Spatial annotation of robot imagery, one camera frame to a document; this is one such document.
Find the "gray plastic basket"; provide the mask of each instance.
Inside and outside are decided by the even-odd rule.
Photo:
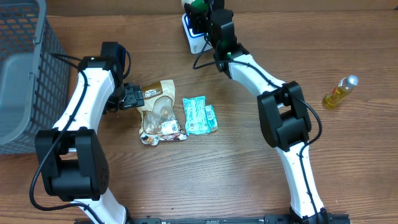
[[[63,113],[70,68],[44,0],[0,0],[0,154],[35,152],[38,130]]]

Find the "clear plastic wrapper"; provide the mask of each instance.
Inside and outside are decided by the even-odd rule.
[[[206,97],[198,96],[194,98],[182,99],[184,105],[184,112],[186,117],[185,129],[187,135],[190,134],[205,134],[210,133],[211,130],[206,118]]]
[[[214,112],[214,108],[211,105],[206,106],[206,117],[207,117],[207,124],[209,125],[210,131],[218,131],[218,122],[216,113]]]
[[[142,143],[157,145],[159,141],[183,141],[187,135],[177,121],[173,106],[175,87],[173,80],[163,80],[142,88],[145,105],[137,108],[142,123]]]

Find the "small bottle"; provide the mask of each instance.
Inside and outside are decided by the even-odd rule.
[[[354,87],[357,84],[357,76],[350,75],[349,77],[345,77],[340,81],[339,85],[333,89],[333,91],[331,91],[329,94],[326,94],[322,104],[328,109],[335,108],[342,99],[344,99],[354,90]]]

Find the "teal package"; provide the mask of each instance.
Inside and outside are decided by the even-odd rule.
[[[210,127],[207,123],[206,117],[206,97],[198,96],[190,99],[182,99],[184,105],[185,117],[185,129],[187,135],[190,134],[205,134],[210,133]]]
[[[206,117],[207,123],[209,125],[210,131],[218,131],[218,123],[216,113],[214,112],[214,108],[211,105],[206,106]]]

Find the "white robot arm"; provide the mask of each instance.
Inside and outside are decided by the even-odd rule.
[[[184,5],[183,27],[191,52],[199,53],[193,49],[202,49],[199,58],[203,51],[209,49],[210,43],[215,49],[215,62],[199,67],[195,63],[193,68],[215,64],[219,72],[225,72],[257,98],[261,131],[267,143],[278,152],[285,170],[291,196],[291,214],[268,216],[269,223],[329,223],[333,214],[326,212],[311,170],[308,153],[308,133],[311,130],[307,112],[309,105],[304,102],[299,85],[274,78],[237,42],[233,13],[224,9],[224,1],[204,0],[201,6],[198,2]],[[291,106],[292,109],[279,114],[281,106]]]
[[[97,224],[125,224],[130,219],[128,210],[108,189],[109,167],[96,137],[101,115],[107,110],[144,105],[141,87],[123,82],[128,75],[123,75],[125,54],[129,56],[117,42],[104,42],[100,57],[84,57],[75,65],[78,83],[64,114],[52,130],[41,130],[36,135],[40,167],[30,190],[36,208],[50,211],[77,206]],[[57,54],[53,56],[65,62]],[[60,158],[69,152],[75,152],[78,159]],[[45,208],[35,202],[33,191],[40,172],[46,192],[71,204]]]
[[[251,55],[242,55],[234,59],[234,61],[249,63],[252,66],[258,68],[272,83],[277,86],[281,86],[285,82],[274,78],[268,72],[266,72],[262,67],[260,67],[253,59]],[[263,79],[260,74],[258,74],[253,68],[238,64],[229,63],[229,72],[231,78],[244,87],[246,87],[255,97],[262,95],[264,92],[272,92],[276,90],[276,87],[271,86],[269,83]],[[289,147],[288,151],[284,151],[278,147],[275,147],[282,160],[283,167],[285,169],[285,174],[287,182],[289,184],[291,201],[290,205],[292,210],[299,217],[311,217],[315,214],[310,197],[307,193],[307,188],[303,178],[303,172],[300,166],[300,158],[298,154],[301,148],[304,146],[304,142],[299,142]],[[319,198],[317,189],[315,187],[315,181],[313,179],[313,174],[310,165],[310,159],[308,155],[309,147],[307,146],[303,151],[303,164],[305,168],[305,173],[307,175],[308,184],[312,197],[317,208],[317,212],[323,208],[323,203]]]

